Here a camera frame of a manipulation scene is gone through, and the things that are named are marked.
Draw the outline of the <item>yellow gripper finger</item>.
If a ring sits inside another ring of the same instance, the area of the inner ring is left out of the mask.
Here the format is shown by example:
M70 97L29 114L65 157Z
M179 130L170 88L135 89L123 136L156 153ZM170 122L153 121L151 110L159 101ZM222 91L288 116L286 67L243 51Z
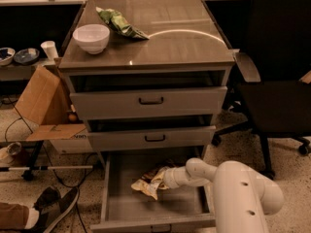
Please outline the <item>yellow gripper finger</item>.
M168 188L168 186L164 183L164 174L167 170L168 170L168 167L160 168L155 174L155 176L152 178L151 187L154 190Z

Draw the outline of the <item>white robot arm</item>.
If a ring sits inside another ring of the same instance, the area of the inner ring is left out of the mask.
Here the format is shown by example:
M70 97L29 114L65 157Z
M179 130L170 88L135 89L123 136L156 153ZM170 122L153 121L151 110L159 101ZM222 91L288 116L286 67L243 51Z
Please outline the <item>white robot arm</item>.
M277 214L284 205L280 186L237 161L218 167L191 158L182 167L164 167L154 177L168 188L213 184L217 233L269 233L266 215Z

